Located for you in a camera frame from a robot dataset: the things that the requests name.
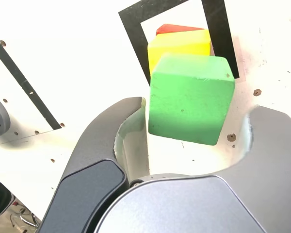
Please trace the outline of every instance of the black square outline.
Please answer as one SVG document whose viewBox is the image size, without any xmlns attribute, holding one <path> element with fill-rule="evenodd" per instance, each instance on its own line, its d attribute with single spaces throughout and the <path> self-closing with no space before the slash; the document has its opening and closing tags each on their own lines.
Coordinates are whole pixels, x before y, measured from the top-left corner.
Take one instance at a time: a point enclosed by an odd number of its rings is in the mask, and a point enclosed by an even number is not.
<svg viewBox="0 0 291 233">
<path fill-rule="evenodd" d="M 188 0 L 141 0 L 119 12 L 140 66 L 150 84 L 146 35 L 141 23 Z M 211 42 L 216 56 L 228 60 L 234 78 L 239 78 L 233 41 L 224 0 L 202 0 Z"/>
</svg>

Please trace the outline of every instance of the green cube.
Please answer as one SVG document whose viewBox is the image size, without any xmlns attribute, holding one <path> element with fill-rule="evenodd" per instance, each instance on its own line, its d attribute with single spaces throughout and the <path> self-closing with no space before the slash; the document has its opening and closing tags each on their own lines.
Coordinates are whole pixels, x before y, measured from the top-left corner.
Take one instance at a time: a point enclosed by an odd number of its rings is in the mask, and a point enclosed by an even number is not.
<svg viewBox="0 0 291 233">
<path fill-rule="evenodd" d="M 151 78 L 149 133 L 217 144 L 234 87 L 225 58 L 165 54 Z"/>
</svg>

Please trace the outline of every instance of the wooden block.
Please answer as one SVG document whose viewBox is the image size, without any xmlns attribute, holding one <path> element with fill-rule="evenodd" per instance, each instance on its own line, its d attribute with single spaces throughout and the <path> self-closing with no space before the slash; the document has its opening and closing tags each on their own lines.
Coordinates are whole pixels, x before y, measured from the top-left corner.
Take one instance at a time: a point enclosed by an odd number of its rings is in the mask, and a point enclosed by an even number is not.
<svg viewBox="0 0 291 233">
<path fill-rule="evenodd" d="M 156 30 L 156 35 L 163 34 L 163 33 L 178 33 L 178 32 L 188 32 L 188 31 L 197 31 L 197 30 L 204 30 L 204 29 L 179 26 L 179 25 L 173 25 L 173 24 L 163 24 Z"/>
<path fill-rule="evenodd" d="M 208 30 L 158 34 L 147 47 L 150 74 L 166 52 L 210 55 Z"/>
<path fill-rule="evenodd" d="M 225 58 L 164 55 L 151 79 L 149 133 L 215 145 L 234 86 Z"/>
</svg>

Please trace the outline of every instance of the white work surface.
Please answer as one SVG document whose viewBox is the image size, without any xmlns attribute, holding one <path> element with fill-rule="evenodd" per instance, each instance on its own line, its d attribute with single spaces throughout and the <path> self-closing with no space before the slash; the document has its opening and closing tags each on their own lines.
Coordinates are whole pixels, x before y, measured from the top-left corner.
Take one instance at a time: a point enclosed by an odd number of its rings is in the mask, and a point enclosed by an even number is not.
<svg viewBox="0 0 291 233">
<path fill-rule="evenodd" d="M 0 137 L 0 181 L 40 219 L 86 126 L 123 98 L 149 95 L 118 15 L 136 1 L 0 1 L 0 40 L 65 124 L 53 131 L 0 61 L 0 100 L 8 100 L 2 104 L 12 121 Z M 204 174 L 230 166 L 237 141 L 228 142 L 227 135 L 237 137 L 257 104 L 291 117 L 291 0 L 225 2 L 241 77 L 219 142 L 212 147 L 149 135 L 151 174 Z M 143 22 L 147 40 L 163 23 L 207 27 L 200 0 Z M 262 94 L 253 96 L 255 89 Z"/>
</svg>

